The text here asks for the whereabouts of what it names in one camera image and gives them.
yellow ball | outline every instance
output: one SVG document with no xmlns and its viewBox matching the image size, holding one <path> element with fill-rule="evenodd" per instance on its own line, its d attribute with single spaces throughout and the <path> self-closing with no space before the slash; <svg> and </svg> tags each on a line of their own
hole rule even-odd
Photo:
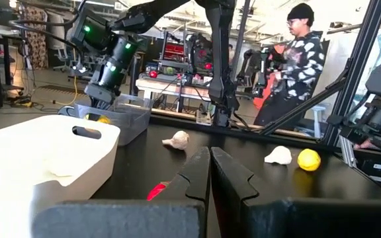
<svg viewBox="0 0 381 238">
<path fill-rule="evenodd" d="M 298 165 L 305 171 L 315 171 L 320 166 L 320 163 L 320 156 L 312 149 L 305 149 L 298 156 Z"/>
<path fill-rule="evenodd" d="M 86 114 L 85 119 L 89 120 L 89 114 Z M 108 119 L 106 116 L 100 116 L 99 119 L 97 120 L 97 122 L 102 122 L 102 123 L 105 123 L 105 124 L 110 124 L 111 123 L 110 119 Z"/>
</svg>

patterned jacket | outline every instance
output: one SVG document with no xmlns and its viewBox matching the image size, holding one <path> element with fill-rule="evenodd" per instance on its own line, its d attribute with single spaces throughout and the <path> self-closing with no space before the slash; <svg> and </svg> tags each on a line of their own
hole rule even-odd
<svg viewBox="0 0 381 238">
<path fill-rule="evenodd" d="M 310 32 L 295 38 L 287 45 L 283 56 L 286 63 L 282 68 L 282 80 L 273 83 L 272 92 L 307 100 L 313 83 L 323 71 L 325 56 L 319 36 Z"/>
</svg>

person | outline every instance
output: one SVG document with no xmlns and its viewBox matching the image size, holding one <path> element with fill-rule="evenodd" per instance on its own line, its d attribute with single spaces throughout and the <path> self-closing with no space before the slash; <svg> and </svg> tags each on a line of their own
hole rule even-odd
<svg viewBox="0 0 381 238">
<path fill-rule="evenodd" d="M 233 50 L 232 44 L 229 44 L 229 65 L 232 65 L 234 57 L 235 57 L 235 51 Z"/>
<path fill-rule="evenodd" d="M 319 36 L 311 31 L 314 12 L 305 3 L 295 6 L 288 14 L 288 28 L 295 39 L 283 53 L 286 62 L 282 71 L 273 73 L 271 94 L 263 103 L 254 124 L 266 126 L 308 100 L 312 86 L 323 71 L 324 53 Z M 282 129 L 293 130 L 299 118 L 289 121 Z"/>
<path fill-rule="evenodd" d="M 367 139 L 366 141 L 362 142 L 360 145 L 354 145 L 354 149 L 367 149 L 374 147 L 371 143 L 370 139 Z"/>
</svg>

glasses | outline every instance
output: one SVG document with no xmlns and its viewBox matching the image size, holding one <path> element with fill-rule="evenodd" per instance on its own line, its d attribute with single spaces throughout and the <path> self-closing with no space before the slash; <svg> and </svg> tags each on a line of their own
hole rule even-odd
<svg viewBox="0 0 381 238">
<path fill-rule="evenodd" d="M 298 21 L 299 19 L 291 19 L 291 20 L 288 20 L 287 22 L 286 22 L 286 24 L 288 25 L 288 26 L 292 26 L 296 21 Z"/>
</svg>

white plastic bin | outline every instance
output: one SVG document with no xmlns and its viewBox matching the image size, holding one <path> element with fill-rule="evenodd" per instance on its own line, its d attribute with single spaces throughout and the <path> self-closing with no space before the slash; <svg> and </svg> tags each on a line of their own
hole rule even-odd
<svg viewBox="0 0 381 238">
<path fill-rule="evenodd" d="M 75 126 L 100 132 L 77 136 Z M 111 176 L 120 129 L 70 116 L 43 116 L 0 130 L 0 238 L 31 237 L 34 216 L 55 203 L 87 200 Z M 58 177 L 48 164 L 70 170 Z"/>
</svg>

